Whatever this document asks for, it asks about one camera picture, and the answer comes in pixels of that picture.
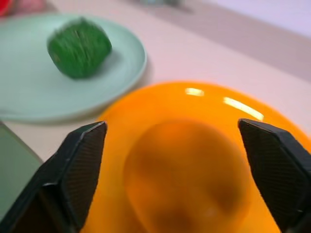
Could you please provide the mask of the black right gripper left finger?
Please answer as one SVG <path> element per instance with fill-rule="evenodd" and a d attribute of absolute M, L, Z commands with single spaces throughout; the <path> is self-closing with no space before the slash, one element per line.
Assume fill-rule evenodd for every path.
<path fill-rule="evenodd" d="M 4 218 L 0 233 L 80 233 L 98 184 L 107 123 L 70 132 L 34 173 Z"/>

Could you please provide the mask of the red plate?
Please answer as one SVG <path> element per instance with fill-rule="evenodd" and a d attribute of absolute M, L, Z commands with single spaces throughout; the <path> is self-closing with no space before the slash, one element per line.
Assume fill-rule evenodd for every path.
<path fill-rule="evenodd" d="M 0 17 L 11 13 L 15 5 L 15 0 L 0 0 Z"/>

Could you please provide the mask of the orange plastic bowl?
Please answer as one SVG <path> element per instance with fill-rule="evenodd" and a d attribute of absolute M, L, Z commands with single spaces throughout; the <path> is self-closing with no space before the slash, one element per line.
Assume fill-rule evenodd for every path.
<path fill-rule="evenodd" d="M 124 163 L 137 140 L 154 125 L 188 120 L 205 124 L 234 143 L 248 168 L 249 205 L 238 233 L 281 233 L 252 178 L 238 128 L 241 118 L 287 130 L 311 152 L 311 140 L 273 108 L 239 92 L 206 83 L 162 83 L 137 90 L 101 116 L 108 125 L 98 186 L 81 233 L 147 233 L 124 188 Z"/>

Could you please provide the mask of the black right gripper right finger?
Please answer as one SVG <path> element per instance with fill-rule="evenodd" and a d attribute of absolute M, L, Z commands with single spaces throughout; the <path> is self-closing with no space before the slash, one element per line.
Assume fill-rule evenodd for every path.
<path fill-rule="evenodd" d="M 311 153 L 287 130 L 242 118 L 255 184 L 281 233 L 311 233 Z"/>

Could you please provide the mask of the pink item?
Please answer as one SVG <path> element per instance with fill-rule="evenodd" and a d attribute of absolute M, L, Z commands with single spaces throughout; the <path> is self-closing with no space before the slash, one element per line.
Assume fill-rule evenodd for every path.
<path fill-rule="evenodd" d="M 44 10 L 45 0 L 17 0 L 15 6 L 16 13 L 32 13 Z"/>

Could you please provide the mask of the pale green plate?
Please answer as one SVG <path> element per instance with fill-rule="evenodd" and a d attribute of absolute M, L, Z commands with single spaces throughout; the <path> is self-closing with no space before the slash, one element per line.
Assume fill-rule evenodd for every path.
<path fill-rule="evenodd" d="M 47 51 L 48 37 L 73 14 L 37 14 L 0 21 L 0 120 L 55 122 L 102 108 L 132 89 L 147 64 L 142 42 L 113 21 L 88 16 L 101 26 L 112 52 L 89 79 L 62 74 Z"/>

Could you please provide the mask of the green twine ball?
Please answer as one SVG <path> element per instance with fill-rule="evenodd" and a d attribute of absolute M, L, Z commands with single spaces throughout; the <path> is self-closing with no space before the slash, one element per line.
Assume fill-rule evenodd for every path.
<path fill-rule="evenodd" d="M 111 54 L 112 44 L 102 27 L 80 17 L 50 35 L 47 51 L 61 73 L 72 79 L 87 79 Z"/>

